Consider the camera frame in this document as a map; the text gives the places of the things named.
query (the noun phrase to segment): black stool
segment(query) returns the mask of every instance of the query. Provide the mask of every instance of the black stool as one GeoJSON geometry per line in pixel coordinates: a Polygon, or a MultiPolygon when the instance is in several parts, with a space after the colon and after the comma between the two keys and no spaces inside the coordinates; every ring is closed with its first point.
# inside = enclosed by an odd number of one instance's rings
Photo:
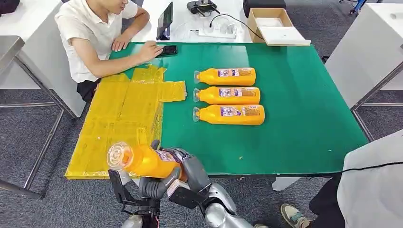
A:
{"type": "Polygon", "coordinates": [[[243,11],[249,17],[250,8],[286,8],[284,0],[243,0],[243,11]]]}

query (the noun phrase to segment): clear plastic cap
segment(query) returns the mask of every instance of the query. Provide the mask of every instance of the clear plastic cap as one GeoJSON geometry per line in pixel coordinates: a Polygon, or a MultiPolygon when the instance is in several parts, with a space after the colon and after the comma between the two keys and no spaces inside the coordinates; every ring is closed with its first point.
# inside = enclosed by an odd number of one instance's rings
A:
{"type": "Polygon", "coordinates": [[[106,161],[111,169],[122,170],[133,161],[132,148],[125,142],[117,142],[109,148],[106,161]]]}
{"type": "Polygon", "coordinates": [[[199,93],[200,93],[200,89],[195,88],[193,90],[193,101],[194,102],[200,101],[199,93]]]}
{"type": "Polygon", "coordinates": [[[195,70],[195,71],[194,71],[194,82],[195,82],[196,84],[200,82],[199,75],[200,75],[200,72],[197,71],[197,70],[195,70]]]}
{"type": "Polygon", "coordinates": [[[200,108],[194,107],[193,108],[193,121],[197,122],[200,120],[200,108]]]}

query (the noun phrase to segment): yellow bubble wrap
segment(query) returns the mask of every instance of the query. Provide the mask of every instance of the yellow bubble wrap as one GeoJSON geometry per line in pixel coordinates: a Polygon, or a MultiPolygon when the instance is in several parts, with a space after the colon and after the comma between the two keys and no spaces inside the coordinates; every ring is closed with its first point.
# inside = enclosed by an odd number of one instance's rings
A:
{"type": "Polygon", "coordinates": [[[163,102],[186,98],[185,82],[164,82],[164,71],[149,65],[135,68],[131,81],[125,74],[101,80],[66,170],[68,179],[109,178],[106,155],[112,144],[161,139],[163,102]]]}

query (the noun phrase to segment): man's arm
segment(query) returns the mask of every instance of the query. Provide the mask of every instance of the man's arm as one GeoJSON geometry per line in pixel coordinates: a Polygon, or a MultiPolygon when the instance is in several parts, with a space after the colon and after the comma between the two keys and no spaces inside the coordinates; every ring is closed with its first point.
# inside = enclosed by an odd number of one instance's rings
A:
{"type": "Polygon", "coordinates": [[[154,41],[147,41],[140,51],[134,55],[118,59],[100,60],[89,40],[71,38],[70,41],[78,56],[83,60],[84,65],[98,78],[118,74],[155,58],[163,51],[162,46],[157,46],[154,41]]]}
{"type": "Polygon", "coordinates": [[[137,13],[134,16],[132,24],[114,40],[112,44],[112,50],[120,51],[122,49],[126,49],[127,44],[130,42],[132,37],[134,37],[140,30],[145,27],[149,19],[150,14],[148,14],[145,9],[138,6],[137,13]]]}

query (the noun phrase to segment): power strip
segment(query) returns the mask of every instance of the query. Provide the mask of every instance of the power strip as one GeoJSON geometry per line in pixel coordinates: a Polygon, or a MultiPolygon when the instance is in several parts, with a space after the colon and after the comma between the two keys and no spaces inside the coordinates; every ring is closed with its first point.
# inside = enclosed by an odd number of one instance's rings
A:
{"type": "Polygon", "coordinates": [[[234,23],[231,24],[224,23],[224,24],[217,24],[212,28],[202,27],[199,29],[199,36],[234,39],[237,36],[237,26],[234,23]]]}

